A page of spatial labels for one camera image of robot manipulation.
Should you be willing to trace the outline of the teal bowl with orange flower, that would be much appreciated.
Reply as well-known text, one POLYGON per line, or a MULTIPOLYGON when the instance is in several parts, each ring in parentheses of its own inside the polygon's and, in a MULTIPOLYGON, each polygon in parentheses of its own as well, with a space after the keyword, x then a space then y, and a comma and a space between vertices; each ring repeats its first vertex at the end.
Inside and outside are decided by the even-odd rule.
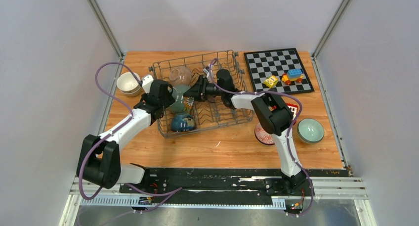
POLYGON ((179 84, 173 87, 172 97, 175 102, 168 109, 174 113, 189 113, 194 105, 193 97, 185 96, 184 93, 190 89, 190 86, 179 84))

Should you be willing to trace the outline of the beige bowl with flower sprig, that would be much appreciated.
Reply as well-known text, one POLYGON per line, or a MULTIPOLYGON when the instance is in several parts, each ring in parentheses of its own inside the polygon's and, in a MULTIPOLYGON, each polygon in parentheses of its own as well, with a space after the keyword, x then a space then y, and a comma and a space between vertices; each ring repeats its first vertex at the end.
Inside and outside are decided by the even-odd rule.
POLYGON ((133 92, 140 88, 140 76, 136 73, 126 72, 117 79, 117 88, 123 92, 133 92))

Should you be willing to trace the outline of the blue white zigzag bowl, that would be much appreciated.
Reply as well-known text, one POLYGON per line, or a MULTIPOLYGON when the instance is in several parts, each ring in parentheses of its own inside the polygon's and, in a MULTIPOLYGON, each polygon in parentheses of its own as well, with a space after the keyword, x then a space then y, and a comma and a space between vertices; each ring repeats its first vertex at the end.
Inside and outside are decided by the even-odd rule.
POLYGON ((260 123, 257 123, 254 129, 256 139, 264 145, 274 145, 274 140, 271 134, 267 133, 260 123))

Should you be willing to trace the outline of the mint green leaf bowl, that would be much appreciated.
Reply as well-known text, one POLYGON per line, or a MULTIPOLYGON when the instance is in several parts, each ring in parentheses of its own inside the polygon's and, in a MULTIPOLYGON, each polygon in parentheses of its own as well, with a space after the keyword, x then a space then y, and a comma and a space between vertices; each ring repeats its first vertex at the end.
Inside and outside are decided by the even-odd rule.
POLYGON ((302 119, 298 123, 297 133, 300 139, 306 143, 319 143, 325 136, 321 123, 311 118, 302 119))

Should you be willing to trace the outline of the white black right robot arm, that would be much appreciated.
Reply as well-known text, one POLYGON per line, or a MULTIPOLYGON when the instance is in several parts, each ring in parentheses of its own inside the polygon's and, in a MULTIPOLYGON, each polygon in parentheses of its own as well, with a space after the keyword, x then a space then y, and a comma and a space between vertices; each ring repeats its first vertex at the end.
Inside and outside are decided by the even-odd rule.
POLYGON ((195 101, 206 101, 209 96, 219 96, 230 109, 248 109, 255 112, 262 128, 271 135, 280 158, 282 188, 295 195, 302 184, 312 185, 308 172, 300 163, 293 140, 292 128, 296 117, 283 100, 284 93, 275 91, 245 92, 235 87, 228 70, 217 71, 216 78, 201 75, 184 93, 195 101))

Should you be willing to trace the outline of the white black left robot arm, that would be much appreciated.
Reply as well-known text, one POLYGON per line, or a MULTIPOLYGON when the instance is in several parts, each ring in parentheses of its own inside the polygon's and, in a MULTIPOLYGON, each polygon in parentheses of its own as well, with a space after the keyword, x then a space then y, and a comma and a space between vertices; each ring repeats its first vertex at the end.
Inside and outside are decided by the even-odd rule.
POLYGON ((138 164, 122 164, 121 151, 141 131, 147 129, 174 104, 173 86, 153 80, 150 90, 122 121, 98 135, 87 135, 82 142, 77 177, 110 189, 116 184, 131 183, 140 193, 151 188, 149 171, 138 164))

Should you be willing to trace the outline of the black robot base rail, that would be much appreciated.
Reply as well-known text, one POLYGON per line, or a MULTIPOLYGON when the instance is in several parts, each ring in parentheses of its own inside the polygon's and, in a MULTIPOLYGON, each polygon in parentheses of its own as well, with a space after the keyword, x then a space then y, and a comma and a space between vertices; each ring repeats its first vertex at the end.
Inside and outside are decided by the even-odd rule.
POLYGON ((168 204, 196 205, 269 205, 273 196, 312 195, 305 174, 293 184, 283 183, 282 176, 280 169, 149 168, 141 183, 125 183, 120 192, 157 193, 152 202, 160 203, 174 191, 168 204))

